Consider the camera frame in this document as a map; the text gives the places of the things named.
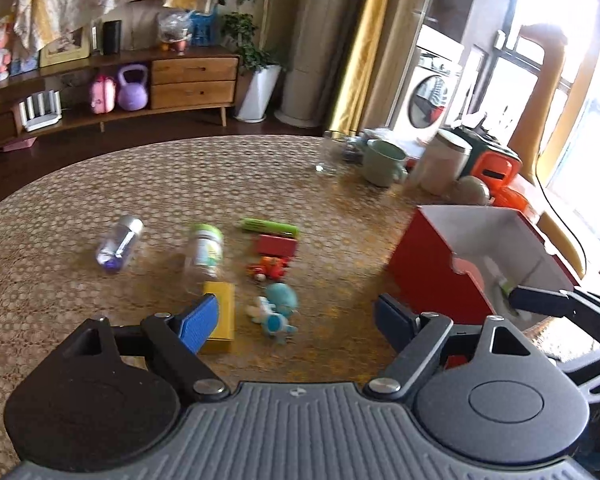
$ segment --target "yellow curtain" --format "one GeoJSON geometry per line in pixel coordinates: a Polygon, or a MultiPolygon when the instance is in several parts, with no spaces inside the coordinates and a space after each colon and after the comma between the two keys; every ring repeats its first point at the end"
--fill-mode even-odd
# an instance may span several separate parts
{"type": "Polygon", "coordinates": [[[329,125],[333,132],[350,135],[358,130],[376,60],[387,1],[365,0],[329,125]]]}

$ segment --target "potted plant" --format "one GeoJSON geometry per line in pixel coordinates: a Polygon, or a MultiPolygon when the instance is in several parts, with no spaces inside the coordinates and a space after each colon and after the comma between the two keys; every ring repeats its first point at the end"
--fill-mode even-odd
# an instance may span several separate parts
{"type": "MultiPolygon", "coordinates": [[[[227,1],[218,0],[218,3],[225,5],[227,1]]],[[[251,74],[249,88],[242,103],[237,107],[235,117],[247,123],[259,123],[264,120],[269,99],[282,69],[275,62],[271,53],[266,50],[269,0],[264,0],[263,3],[260,39],[257,45],[253,38],[258,27],[253,23],[253,17],[248,13],[240,12],[240,6],[244,2],[254,0],[235,1],[238,11],[224,17],[222,34],[226,36],[228,43],[242,58],[242,70],[251,74]]]]}

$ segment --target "white router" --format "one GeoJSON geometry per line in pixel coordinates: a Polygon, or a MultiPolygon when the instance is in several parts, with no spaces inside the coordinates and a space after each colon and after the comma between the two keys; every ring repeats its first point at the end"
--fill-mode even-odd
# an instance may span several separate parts
{"type": "Polygon", "coordinates": [[[49,90],[32,94],[20,102],[22,126],[28,132],[56,124],[62,118],[60,92],[49,90]]]}

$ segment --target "bottle cap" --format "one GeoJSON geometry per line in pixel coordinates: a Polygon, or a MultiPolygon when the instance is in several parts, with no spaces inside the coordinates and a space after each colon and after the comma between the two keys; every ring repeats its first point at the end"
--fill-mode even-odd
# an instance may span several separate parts
{"type": "Polygon", "coordinates": [[[136,235],[139,235],[142,232],[142,229],[144,229],[142,220],[133,215],[124,215],[118,220],[118,224],[128,227],[129,230],[136,235]]]}
{"type": "Polygon", "coordinates": [[[217,227],[213,227],[210,224],[193,224],[191,226],[192,233],[195,234],[199,231],[208,231],[211,234],[213,234],[214,236],[216,236],[220,242],[222,242],[222,231],[220,229],[218,229],[217,227]]]}

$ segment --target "blue toy figure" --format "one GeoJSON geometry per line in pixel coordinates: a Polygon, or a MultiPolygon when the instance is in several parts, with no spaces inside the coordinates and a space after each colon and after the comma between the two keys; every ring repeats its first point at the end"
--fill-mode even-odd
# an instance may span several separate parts
{"type": "Polygon", "coordinates": [[[298,310],[298,297],[286,283],[271,283],[265,289],[265,295],[275,306],[275,311],[284,317],[289,317],[298,310]]]}
{"type": "Polygon", "coordinates": [[[286,336],[295,334],[298,329],[289,325],[288,320],[282,314],[276,312],[276,307],[262,296],[257,299],[257,306],[248,307],[247,314],[251,316],[254,323],[262,325],[262,331],[276,338],[280,344],[286,343],[286,336]]]}

